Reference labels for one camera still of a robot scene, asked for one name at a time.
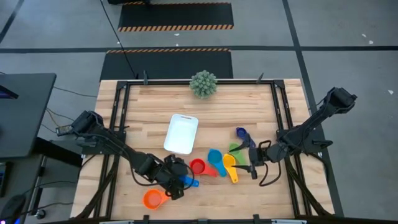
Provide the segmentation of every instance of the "blue measuring cup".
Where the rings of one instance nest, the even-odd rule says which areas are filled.
[[[236,135],[238,138],[244,141],[244,137],[248,132],[244,128],[237,127],[236,128]],[[250,139],[250,147],[256,147],[256,143]]]
[[[185,186],[189,186],[192,183],[192,178],[189,176],[180,176],[179,177],[182,182],[184,182]],[[193,180],[192,187],[199,187],[199,181]]]
[[[219,150],[210,149],[209,154],[207,155],[207,161],[218,170],[220,176],[226,177],[226,169],[223,164],[223,155]]]

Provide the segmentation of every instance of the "orange measuring cup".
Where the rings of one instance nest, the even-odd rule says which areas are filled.
[[[144,197],[142,198],[142,203],[148,209],[156,210],[169,198],[170,197],[166,196],[165,192],[163,191],[150,189],[145,193]]]

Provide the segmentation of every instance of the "black metal frame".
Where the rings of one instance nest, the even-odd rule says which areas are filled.
[[[118,126],[118,128],[119,128],[118,133],[121,135],[121,138],[125,141],[126,132],[124,131],[124,128],[125,128],[125,122],[126,122],[126,111],[127,111],[128,101],[129,101],[130,88],[132,86],[134,86],[134,85],[188,85],[189,81],[190,80],[118,81],[117,85],[116,85],[116,92],[115,92],[115,97],[114,97],[114,103],[113,103],[113,109],[112,109],[111,121],[110,121],[109,128],[115,131],[116,115],[118,113],[118,106],[119,106],[119,100],[120,100],[122,89],[125,89],[125,91],[124,91],[123,106],[121,109],[122,110],[121,111],[121,119],[120,119],[120,124]],[[292,117],[290,114],[289,102],[287,101],[287,94],[286,94],[285,85],[284,85],[283,80],[239,80],[239,79],[228,80],[228,79],[222,79],[222,80],[218,80],[218,85],[269,85],[271,88],[272,99],[274,101],[274,109],[275,109],[275,115],[276,115],[277,124],[278,124],[278,130],[281,131],[284,129],[284,124],[282,121],[282,115],[280,112],[280,105],[279,105],[279,100],[278,100],[278,95],[277,95],[277,88],[279,88],[280,94],[282,95],[282,101],[283,101],[283,105],[284,105],[288,128],[291,128],[293,126]],[[100,176],[100,180],[99,180],[99,186],[104,183],[106,173],[108,170],[109,155],[113,154],[111,152],[102,152],[102,153],[105,153],[105,155],[104,155],[103,166],[102,166],[102,170],[101,170],[101,176]],[[107,201],[107,206],[106,206],[106,213],[104,216],[104,218],[107,218],[109,220],[111,219],[111,214],[112,214],[114,190],[115,190],[115,186],[116,186],[119,160],[120,160],[120,156],[114,155],[113,166],[116,166],[116,170],[115,170],[115,174],[110,183],[109,196],[108,196],[108,201]],[[301,160],[300,160],[299,156],[295,156],[295,163],[296,163],[296,169],[297,169],[298,175],[300,176],[302,181],[305,183],[304,176],[303,176],[303,170],[302,170],[302,164],[301,164]],[[294,184],[294,181],[291,178],[291,176],[288,175],[287,178],[288,178],[288,183],[289,183],[290,197],[292,200],[294,216],[298,217],[300,215],[300,210],[299,210],[299,203],[297,200],[295,184]],[[312,215],[310,204],[304,195],[303,195],[303,201],[304,201],[304,206],[305,206],[305,214]],[[94,218],[100,217],[101,204],[102,204],[102,198],[98,201],[98,203],[95,206],[94,215],[93,215]],[[180,222],[187,222],[187,221],[191,222],[192,220],[169,220],[169,221],[157,220],[156,222],[180,223]],[[250,220],[212,220],[212,221],[216,221],[217,223],[223,223],[223,222],[231,223],[231,222],[236,222],[236,221],[239,221],[239,223],[253,223],[253,221],[269,222],[269,219],[261,220],[258,218],[258,216],[254,215],[254,219],[250,219]],[[135,222],[145,222],[145,220],[135,220]]]

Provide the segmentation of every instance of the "succulent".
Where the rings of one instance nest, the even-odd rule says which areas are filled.
[[[197,97],[206,99],[216,92],[216,83],[216,76],[204,70],[192,76],[189,87]]]

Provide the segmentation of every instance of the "red measuring cup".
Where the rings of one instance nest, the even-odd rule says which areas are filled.
[[[203,159],[194,159],[189,163],[195,175],[210,175],[217,177],[217,170],[211,168]]]

